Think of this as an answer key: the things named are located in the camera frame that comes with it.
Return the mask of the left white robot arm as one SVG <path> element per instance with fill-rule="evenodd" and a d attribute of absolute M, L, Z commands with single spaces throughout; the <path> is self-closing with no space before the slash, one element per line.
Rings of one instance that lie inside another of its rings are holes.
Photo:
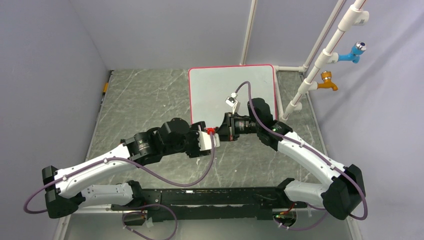
<path fill-rule="evenodd" d="M 158 163 L 162 157 L 185 153 L 189 158 L 214 155 L 219 135 L 203 121 L 189 125 L 173 118 L 160 127 L 136 133 L 121 140 L 107 153 L 68 168 L 52 165 L 42 169 L 47 186 L 45 204 L 48 216 L 58 219 L 89 206 L 113 204 L 139 209 L 145 203 L 141 185 L 134 180 L 117 185 L 96 182 L 114 174 Z"/>

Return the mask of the red-framed whiteboard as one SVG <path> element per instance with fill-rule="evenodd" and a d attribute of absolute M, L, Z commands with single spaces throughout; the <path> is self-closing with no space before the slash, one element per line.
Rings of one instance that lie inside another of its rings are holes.
<path fill-rule="evenodd" d="M 224 114 L 232 111 L 226 103 L 245 81 L 251 85 L 251 96 L 262 98 L 274 118 L 278 117 L 276 76 L 270 64 L 196 67 L 188 70 L 190 118 L 204 121 L 206 127 L 219 127 Z"/>

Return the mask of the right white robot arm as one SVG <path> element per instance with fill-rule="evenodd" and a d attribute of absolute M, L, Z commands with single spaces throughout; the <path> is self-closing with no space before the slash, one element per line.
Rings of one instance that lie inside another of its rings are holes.
<path fill-rule="evenodd" d="M 284 180 L 275 194 L 276 203 L 287 208 L 303 202 L 326 210 L 331 216 L 345 220 L 366 197 L 362 171 L 354 164 L 345 166 L 325 156 L 301 139 L 287 124 L 274 119 L 262 98 L 247 103 L 248 115 L 226 112 L 222 124 L 215 128 L 222 142 L 236 141 L 240 135 L 256 134 L 274 151 L 295 160 L 318 179 L 318 183 Z"/>

